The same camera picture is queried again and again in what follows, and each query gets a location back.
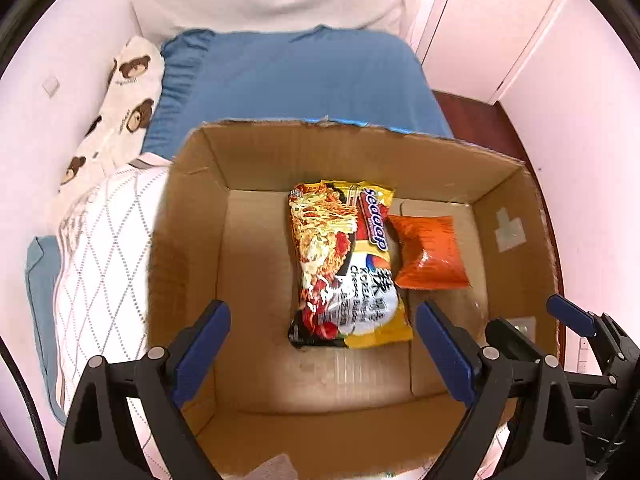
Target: tape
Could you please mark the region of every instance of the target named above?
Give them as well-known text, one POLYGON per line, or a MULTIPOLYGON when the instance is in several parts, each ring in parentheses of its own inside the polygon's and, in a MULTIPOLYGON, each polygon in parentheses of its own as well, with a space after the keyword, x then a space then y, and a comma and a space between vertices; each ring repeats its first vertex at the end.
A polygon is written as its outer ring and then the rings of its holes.
POLYGON ((527 241, 520 218, 509 220, 509 213, 504 207, 497 211, 495 216, 498 219, 498 228, 495 230, 498 251, 503 253, 527 241))

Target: bear print pillowcase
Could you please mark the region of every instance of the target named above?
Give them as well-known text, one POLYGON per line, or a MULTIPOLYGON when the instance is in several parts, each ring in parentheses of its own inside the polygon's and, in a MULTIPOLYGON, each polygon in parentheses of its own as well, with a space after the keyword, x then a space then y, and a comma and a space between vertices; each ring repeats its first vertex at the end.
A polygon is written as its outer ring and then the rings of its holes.
POLYGON ((71 158, 50 206, 54 232, 79 196, 140 154, 163 75, 159 50, 140 36, 131 38, 113 60, 98 116, 71 158))

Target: white door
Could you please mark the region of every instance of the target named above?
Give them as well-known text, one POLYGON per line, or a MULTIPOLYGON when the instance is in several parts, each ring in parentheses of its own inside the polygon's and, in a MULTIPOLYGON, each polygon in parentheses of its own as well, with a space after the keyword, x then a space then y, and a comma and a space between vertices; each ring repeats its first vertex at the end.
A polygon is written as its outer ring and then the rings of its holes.
POLYGON ((488 102, 553 0, 447 0, 422 64, 434 90, 488 102))

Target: noodle package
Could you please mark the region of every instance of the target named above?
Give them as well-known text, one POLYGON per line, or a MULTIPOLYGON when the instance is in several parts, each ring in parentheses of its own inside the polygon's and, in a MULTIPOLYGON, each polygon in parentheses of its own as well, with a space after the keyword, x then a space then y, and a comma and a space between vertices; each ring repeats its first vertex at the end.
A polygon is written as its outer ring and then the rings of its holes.
POLYGON ((368 182, 323 180, 291 191, 302 271, 292 345, 367 348, 412 339, 385 237, 392 199, 393 191, 368 182))

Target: orange packet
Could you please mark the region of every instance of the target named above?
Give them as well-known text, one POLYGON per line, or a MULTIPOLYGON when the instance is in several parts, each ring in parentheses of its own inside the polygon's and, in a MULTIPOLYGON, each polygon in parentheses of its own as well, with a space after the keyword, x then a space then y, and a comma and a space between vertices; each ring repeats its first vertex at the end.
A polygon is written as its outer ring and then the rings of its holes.
POLYGON ((397 286, 420 290, 469 286, 451 216, 389 215, 388 219, 398 232, 402 247, 397 286))

